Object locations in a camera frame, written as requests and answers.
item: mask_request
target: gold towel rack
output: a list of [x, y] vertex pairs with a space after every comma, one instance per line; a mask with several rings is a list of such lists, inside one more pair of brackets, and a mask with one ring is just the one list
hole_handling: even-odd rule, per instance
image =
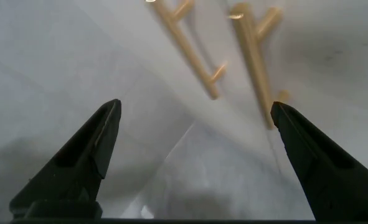
[[[281, 12], [277, 8], [269, 8], [262, 21], [256, 25], [252, 11], [247, 3], [238, 3], [231, 8], [230, 18], [245, 58], [254, 89], [267, 123], [267, 128], [274, 127], [270, 114], [273, 100], [264, 59], [260, 51], [260, 43], [281, 20]], [[285, 102], [289, 98], [286, 90], [280, 91], [277, 101]]]
[[166, 26], [167, 30], [171, 33], [177, 45], [185, 56], [186, 60], [192, 66], [193, 71], [196, 73], [198, 78], [204, 85], [210, 97], [215, 100], [218, 98], [219, 93], [215, 87], [215, 82], [221, 78], [225, 73], [225, 64], [221, 65], [212, 76], [208, 75], [201, 61], [196, 56], [188, 40], [185, 38], [181, 29], [178, 27], [177, 22], [180, 21], [194, 6], [194, 0], [181, 1], [180, 5], [176, 10], [170, 12], [163, 0], [147, 1], [149, 2], [163, 24]]

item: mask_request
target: wall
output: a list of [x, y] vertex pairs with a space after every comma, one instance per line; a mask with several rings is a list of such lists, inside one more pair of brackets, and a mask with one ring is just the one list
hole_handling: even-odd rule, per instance
[[[173, 9], [178, 1], [166, 2]], [[217, 100], [209, 98], [150, 3], [77, 0], [76, 4], [160, 77], [194, 117], [279, 172], [235, 34], [226, 17], [226, 1], [197, 1], [190, 16], [179, 22], [209, 74], [227, 62], [227, 74], [217, 82], [220, 91]]]
[[368, 168], [368, 0], [271, 0], [261, 10], [268, 6], [283, 10], [263, 46], [274, 91], [289, 90], [292, 106]]
[[73, 1], [0, 1], [0, 220], [104, 102], [122, 101], [98, 199], [117, 217], [193, 122], [164, 84]]
[[[76, 1], [111, 38], [124, 43], [161, 77], [196, 118], [265, 163], [275, 166], [276, 158], [280, 172], [296, 180], [277, 130], [266, 131], [258, 114], [226, 18], [236, 2], [240, 0], [198, 1], [179, 23], [210, 73], [213, 65], [228, 61], [227, 75], [218, 83], [222, 97], [210, 101], [145, 2]], [[283, 10], [282, 23], [262, 49], [273, 95], [289, 90], [289, 104], [368, 167], [368, 1], [247, 2], [257, 19], [270, 6]], [[177, 2], [167, 3], [173, 8]]]

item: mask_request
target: marble wall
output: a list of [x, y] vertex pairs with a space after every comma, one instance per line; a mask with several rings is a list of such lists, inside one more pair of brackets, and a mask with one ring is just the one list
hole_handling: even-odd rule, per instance
[[29, 178], [114, 98], [120, 130], [98, 199], [118, 216], [192, 117], [73, 1], [0, 0], [0, 220], [11, 218], [8, 203]]

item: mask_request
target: white wall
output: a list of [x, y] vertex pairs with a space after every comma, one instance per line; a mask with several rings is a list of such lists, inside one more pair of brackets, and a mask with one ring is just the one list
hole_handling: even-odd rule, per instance
[[[159, 76], [197, 119], [240, 143], [278, 172], [257, 100], [226, 17], [225, 1], [197, 1], [191, 14], [179, 23], [210, 74], [214, 66], [227, 62], [227, 74], [217, 82], [220, 98], [214, 101], [149, 3], [112, 0], [76, 3], [112, 39], [127, 47]], [[177, 1], [167, 3], [173, 9]]]
[[73, 1], [0, 1], [0, 221], [10, 199], [104, 102], [122, 101], [98, 200], [117, 217], [193, 122]]
[[[171, 8], [176, 5], [167, 2]], [[277, 159], [280, 171], [295, 180], [278, 132], [266, 134], [226, 18], [236, 2], [240, 0], [197, 1], [179, 23], [209, 72], [210, 65], [228, 62], [227, 75], [218, 81], [222, 97], [211, 101], [144, 1], [76, 1], [110, 37], [161, 77], [196, 118], [272, 167]], [[263, 43], [274, 95], [289, 90], [289, 104], [368, 167], [368, 1], [247, 2], [257, 19], [270, 6], [283, 10], [283, 22]]]
[[260, 10], [268, 6], [283, 10], [263, 45], [274, 91], [289, 90], [290, 105], [368, 168], [368, 0], [270, 0]]

